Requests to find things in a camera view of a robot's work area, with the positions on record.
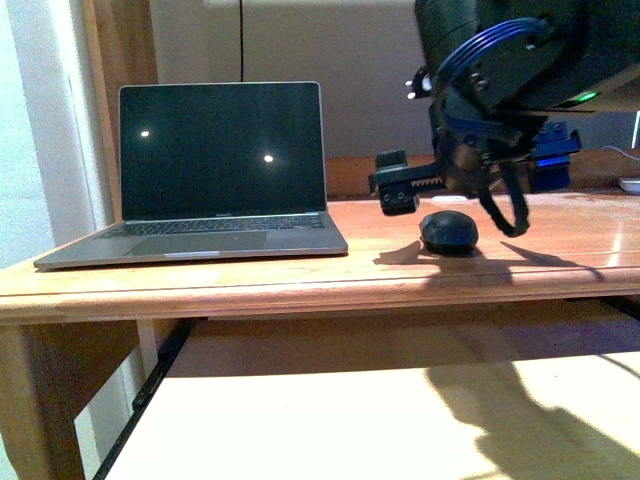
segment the computer mouse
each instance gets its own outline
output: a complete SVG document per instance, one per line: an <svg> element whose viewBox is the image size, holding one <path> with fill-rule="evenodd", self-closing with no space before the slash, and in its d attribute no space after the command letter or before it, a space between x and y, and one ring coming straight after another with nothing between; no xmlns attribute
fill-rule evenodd
<svg viewBox="0 0 640 480"><path fill-rule="evenodd" d="M422 241L427 250L441 255L471 253L478 243L478 227L469 215L443 210L420 222Z"/></svg>

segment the laptop screen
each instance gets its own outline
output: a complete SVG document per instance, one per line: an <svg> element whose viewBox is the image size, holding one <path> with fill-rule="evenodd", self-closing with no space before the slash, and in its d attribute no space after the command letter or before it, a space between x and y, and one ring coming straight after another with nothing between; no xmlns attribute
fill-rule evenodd
<svg viewBox="0 0 640 480"><path fill-rule="evenodd" d="M325 210L319 85L120 90L125 220Z"/></svg>

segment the desk surface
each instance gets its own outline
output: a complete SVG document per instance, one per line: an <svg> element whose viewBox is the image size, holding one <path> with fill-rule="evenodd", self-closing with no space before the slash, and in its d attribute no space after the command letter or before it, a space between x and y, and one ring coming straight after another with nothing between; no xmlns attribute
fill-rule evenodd
<svg viewBox="0 0 640 480"><path fill-rule="evenodd" d="M349 243L344 257L198 262L0 272L0 324L351 311L640 293L640 198L612 193L528 197L529 232L510 239L477 201L423 200L387 218L377 201L330 212ZM505 197L498 198L508 210ZM436 210L471 215L471 258L421 249L418 223Z"/></svg>

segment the laptop trackpad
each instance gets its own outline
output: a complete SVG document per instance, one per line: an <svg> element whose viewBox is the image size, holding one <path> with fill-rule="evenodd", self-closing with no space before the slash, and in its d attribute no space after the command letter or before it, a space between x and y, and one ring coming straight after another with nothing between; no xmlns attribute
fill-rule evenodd
<svg viewBox="0 0 640 480"><path fill-rule="evenodd" d="M127 256L261 250L266 238L267 232L162 235L148 238Z"/></svg>

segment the open laptop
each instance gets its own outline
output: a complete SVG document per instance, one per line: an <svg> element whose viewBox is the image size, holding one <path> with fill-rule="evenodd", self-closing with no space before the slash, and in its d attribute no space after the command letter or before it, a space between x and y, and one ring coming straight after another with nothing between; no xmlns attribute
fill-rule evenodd
<svg viewBox="0 0 640 480"><path fill-rule="evenodd" d="M120 90L123 222L38 268L337 255L315 82Z"/></svg>

